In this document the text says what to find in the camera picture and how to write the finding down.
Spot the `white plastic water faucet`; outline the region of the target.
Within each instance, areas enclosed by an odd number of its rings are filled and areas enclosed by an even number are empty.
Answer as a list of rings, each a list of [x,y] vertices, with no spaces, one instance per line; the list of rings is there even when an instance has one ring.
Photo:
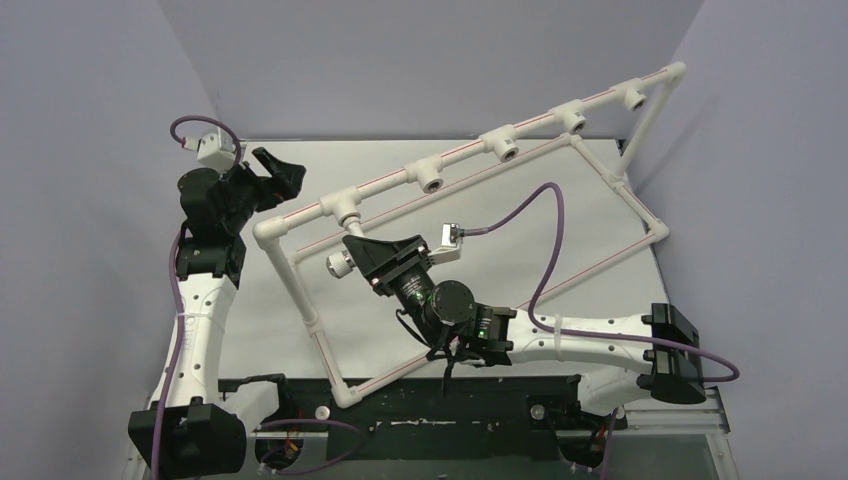
[[[344,230],[343,236],[365,236],[359,211],[346,214],[340,220],[340,226]],[[325,264],[329,274],[336,279],[345,277],[356,268],[356,264],[346,248],[328,255]]]

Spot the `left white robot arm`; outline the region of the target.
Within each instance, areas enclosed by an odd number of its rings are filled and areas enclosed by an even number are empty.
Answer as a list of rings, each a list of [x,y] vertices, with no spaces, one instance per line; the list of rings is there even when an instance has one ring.
[[[246,257],[241,231],[257,212],[296,198],[306,168],[264,148],[246,162],[202,167],[177,182],[185,219],[169,254],[174,329],[150,403],[131,414],[128,434],[153,479],[198,479],[241,470],[247,438],[262,422],[283,429],[296,402],[277,381],[249,380],[222,399],[219,366],[229,311]]]

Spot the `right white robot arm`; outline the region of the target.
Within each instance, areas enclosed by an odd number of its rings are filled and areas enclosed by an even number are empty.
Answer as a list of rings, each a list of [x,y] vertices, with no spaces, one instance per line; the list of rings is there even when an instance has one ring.
[[[406,329],[426,346],[428,361],[443,359],[449,380],[459,364],[475,368],[559,361],[594,364],[562,400],[565,419],[586,427],[643,398],[678,405],[706,399],[703,368],[693,351],[697,331],[672,305],[619,318],[546,316],[478,302],[457,280],[435,282],[431,267],[459,259],[461,241],[449,235],[430,249],[420,236],[382,241],[346,235],[329,255],[335,278],[359,271],[379,296],[394,297],[411,322]]]

